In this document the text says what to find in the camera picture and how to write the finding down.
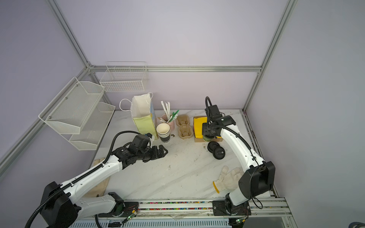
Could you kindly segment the green paper cup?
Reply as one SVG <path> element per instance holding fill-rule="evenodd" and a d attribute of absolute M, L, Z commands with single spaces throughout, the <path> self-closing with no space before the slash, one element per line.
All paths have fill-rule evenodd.
<path fill-rule="evenodd" d="M 205 141 L 205 142 L 210 142 L 212 140 L 214 140 L 215 138 L 214 137 L 207 137 L 207 136 L 203 136 L 202 139 Z"/>

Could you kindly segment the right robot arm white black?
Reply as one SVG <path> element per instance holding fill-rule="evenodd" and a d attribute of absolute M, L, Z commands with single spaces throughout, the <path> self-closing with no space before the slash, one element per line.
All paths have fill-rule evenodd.
<path fill-rule="evenodd" d="M 218 180 L 213 182 L 217 193 L 230 191 L 225 196 L 224 204 L 227 214 L 234 215 L 241 208 L 246 208 L 245 203 L 249 200 L 256 202 L 258 195 L 273 189 L 276 168 L 251 148 L 234 119 L 223 114 L 209 97 L 205 98 L 205 112 L 207 121 L 202 124 L 202 138 L 208 142 L 208 151 L 217 160 L 224 158 L 224 150 L 214 141 L 219 137 L 230 146 L 241 165 L 233 170 L 223 167 Z"/>

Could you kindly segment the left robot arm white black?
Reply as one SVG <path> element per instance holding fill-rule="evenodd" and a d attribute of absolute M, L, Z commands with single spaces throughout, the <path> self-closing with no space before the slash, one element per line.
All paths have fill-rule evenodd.
<path fill-rule="evenodd" d="M 84 196 L 111 175 L 137 161 L 149 162 L 165 157 L 168 150 L 163 145 L 153 146 L 153 139 L 151 134 L 137 134 L 124 146 L 117 149 L 111 146 L 104 160 L 79 176 L 62 184 L 50 183 L 45 187 L 40 207 L 34 215 L 40 214 L 50 228 L 68 228 L 85 217 L 99 214 L 128 217 L 136 213 L 138 204 L 126 206 L 115 192 L 87 199 Z"/>

